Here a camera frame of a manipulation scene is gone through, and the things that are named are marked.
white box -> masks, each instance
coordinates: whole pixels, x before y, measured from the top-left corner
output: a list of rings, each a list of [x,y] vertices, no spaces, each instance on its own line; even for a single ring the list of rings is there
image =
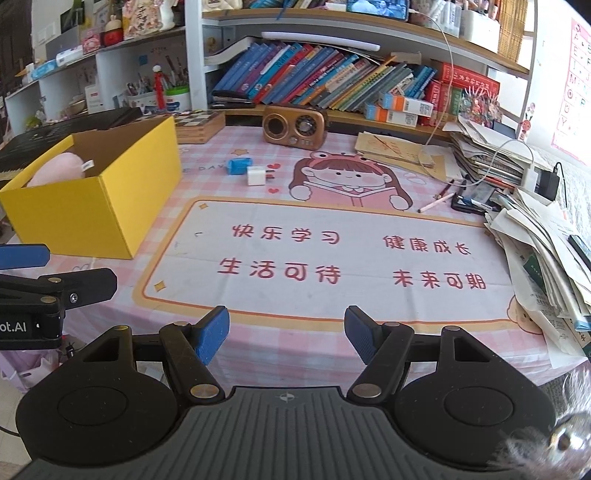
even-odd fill
[[[480,45],[487,50],[499,53],[499,37],[501,24],[492,18],[474,10],[462,11],[460,24],[460,38],[470,43]]]
[[[86,95],[86,106],[88,107],[88,113],[102,112],[105,109],[103,102],[100,98],[98,84],[89,85],[84,89]]]

alphabet chart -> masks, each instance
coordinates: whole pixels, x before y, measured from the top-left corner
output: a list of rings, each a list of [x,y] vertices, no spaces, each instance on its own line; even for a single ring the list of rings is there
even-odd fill
[[[552,146],[580,159],[586,151],[587,132],[591,121],[591,44],[589,33],[572,21],[570,64]]]

floor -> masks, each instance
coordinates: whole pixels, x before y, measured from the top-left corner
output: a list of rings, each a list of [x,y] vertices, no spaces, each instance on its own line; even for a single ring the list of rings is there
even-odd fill
[[[0,426],[16,431],[14,417],[21,398],[22,393],[8,381],[0,380]],[[12,465],[3,463],[26,465],[30,461],[20,438],[0,432],[0,480],[10,478],[15,473]]]

poster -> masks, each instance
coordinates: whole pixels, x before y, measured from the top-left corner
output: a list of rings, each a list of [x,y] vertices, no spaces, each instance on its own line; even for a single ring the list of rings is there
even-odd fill
[[[591,122],[591,45],[589,33],[577,21],[571,24],[569,71],[551,144],[581,160]]]
[[[171,313],[222,304],[235,322],[315,330],[342,328],[358,305],[425,333],[516,323],[513,297],[504,253],[481,224],[221,197],[189,200],[134,293]]]

book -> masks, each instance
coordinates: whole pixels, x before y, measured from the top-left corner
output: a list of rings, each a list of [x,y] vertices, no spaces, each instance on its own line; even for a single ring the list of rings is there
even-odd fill
[[[421,65],[416,68],[413,72],[413,82],[404,89],[405,97],[412,97],[417,89],[423,84],[426,76],[428,75],[429,67]]]
[[[236,90],[248,75],[248,69],[259,58],[261,50],[265,50],[264,45],[253,44],[247,55],[243,56],[241,67],[236,71],[233,77],[228,81],[228,90]]]
[[[365,68],[354,72],[353,76],[346,82],[342,83],[334,92],[332,92],[323,102],[324,108],[335,109],[338,104],[347,94],[350,88],[357,85],[362,79],[367,77],[371,72],[377,68],[377,65],[369,64]]]
[[[324,100],[329,98],[331,95],[334,94],[335,90],[340,88],[345,82],[347,82],[353,75],[357,74],[358,71],[365,68],[367,65],[370,65],[367,59],[358,59],[347,65],[339,75],[336,75],[332,80],[326,83],[326,88],[324,91],[320,92],[319,95],[315,96],[311,101],[311,104],[314,106],[320,106],[323,104]]]
[[[293,56],[287,62],[285,62],[285,65],[283,65],[279,70],[277,70],[275,72],[275,75],[273,75],[269,79],[269,81],[267,82],[267,84],[265,86],[263,86],[263,88],[261,88],[261,90],[259,90],[259,92],[252,99],[252,101],[255,102],[255,103],[262,102],[262,100],[265,97],[265,95],[267,95],[267,93],[269,91],[271,91],[271,89],[279,81],[281,81],[281,78],[282,77],[284,77],[287,73],[289,73],[289,71],[291,71],[290,67],[295,66],[296,63],[298,63],[301,59],[303,59],[306,55],[308,55],[308,53],[313,48],[314,47],[312,47],[312,45],[310,45],[309,43],[306,43],[303,46],[300,45],[299,43],[294,43],[290,47],[290,50],[293,52]]]
[[[240,58],[238,58],[238,60],[236,62],[234,62],[234,64],[223,75],[223,77],[216,84],[216,86],[213,88],[213,90],[228,90],[228,88],[226,86],[228,85],[230,80],[234,77],[234,75],[236,75],[236,72],[238,71],[238,69],[242,65],[242,63],[240,63],[241,58],[244,57],[245,55],[248,55],[249,52],[250,52],[250,48],[246,52],[244,52],[240,56]]]
[[[291,58],[291,54],[289,53],[290,46],[283,44],[283,48],[277,52],[275,57],[271,59],[271,61],[267,64],[267,66],[262,70],[261,76],[255,82],[255,84],[248,90],[248,98],[252,100],[256,94],[267,84],[269,79],[275,74],[277,70],[279,70],[289,58]]]
[[[377,122],[386,122],[387,124],[402,125],[404,127],[416,127],[418,115],[413,113],[397,112],[396,110],[386,110],[378,105],[365,104],[365,118]]]
[[[413,98],[419,98],[420,96],[423,96],[423,92],[425,91],[425,88],[427,88],[427,85],[429,85],[429,82],[431,80],[433,80],[433,77],[437,74],[437,71],[435,69],[431,69],[431,72],[429,73],[429,75],[427,76],[427,78],[425,79],[425,81],[423,82],[423,84],[419,87],[417,93],[415,93],[413,95]]]
[[[349,112],[363,113],[363,106],[366,103],[375,103],[379,96],[379,93],[387,91],[389,85],[393,85],[396,74],[402,70],[402,65],[403,64],[392,66],[386,72],[386,75],[380,77],[372,86],[370,86],[369,89],[367,89],[361,95],[359,95],[357,100],[355,100],[354,103],[351,104],[351,106],[349,107]]]
[[[452,65],[450,63],[440,61],[432,61],[431,63],[433,68],[437,70],[435,78],[442,83],[451,83],[453,86],[461,88],[484,88],[488,90],[491,97],[499,95],[501,91],[501,84],[499,82],[485,77],[480,73],[454,65],[452,78]]]
[[[345,56],[335,50],[315,71],[313,71],[306,79],[304,79],[295,89],[293,89],[286,97],[283,98],[283,102],[291,102],[294,98],[300,96],[308,88],[314,88],[314,85],[319,79],[324,76],[330,69],[334,68],[335,65],[339,64]]]
[[[359,105],[357,105],[358,110],[356,111],[359,111],[360,109],[361,112],[363,112],[363,106],[366,103],[376,103],[378,101],[380,93],[389,92],[391,89],[393,89],[405,76],[405,68],[406,63],[399,63],[398,65],[396,65],[394,69],[390,72],[390,74],[382,82],[376,85],[373,91],[371,91],[368,96],[365,96],[363,98],[363,101]]]
[[[341,103],[339,110],[349,112],[355,111],[354,106],[359,103],[359,100],[367,97],[372,89],[374,89],[375,86],[394,69],[394,67],[390,65],[385,66],[382,70],[380,70],[380,68],[381,67],[378,67],[372,75],[362,82],[359,88],[352,92],[352,95],[350,95],[346,101]]]
[[[397,112],[414,113],[419,116],[431,117],[433,113],[433,104],[422,102],[414,98],[406,98],[391,93],[380,93],[378,105],[386,110],[396,110]]]
[[[273,57],[277,54],[278,51],[281,50],[281,46],[279,45],[270,45],[270,48],[267,50],[267,54],[261,61],[254,66],[252,71],[248,74],[246,79],[244,80],[243,84],[239,87],[238,92],[245,93],[247,92],[251,86],[256,82],[257,78],[260,77],[262,70],[267,66],[267,64],[271,61]]]
[[[296,88],[310,73],[318,68],[335,50],[330,47],[317,46],[295,66],[293,74],[284,81],[269,98],[267,103],[278,103],[283,97]]]
[[[424,100],[433,104],[433,112],[431,117],[427,118],[422,116],[419,119],[419,123],[424,127],[433,127],[437,122],[437,114],[439,113],[439,97],[441,95],[441,82],[438,80],[432,80],[427,89],[425,90]]]
[[[316,96],[318,96],[319,94],[321,94],[322,92],[324,92],[326,90],[326,85],[337,75],[339,75],[340,72],[342,72],[345,68],[347,68],[348,66],[352,65],[354,62],[356,62],[359,59],[359,57],[355,54],[353,55],[349,55],[348,57],[345,57],[345,59],[338,64],[337,66],[335,66],[332,70],[329,70],[328,72],[326,72],[326,75],[323,79],[320,79],[318,81],[318,83],[316,85],[314,85],[313,87],[309,87],[301,96],[299,99],[296,99],[296,103],[298,105],[307,105],[308,103],[311,102],[311,100],[313,98],[315,98]]]

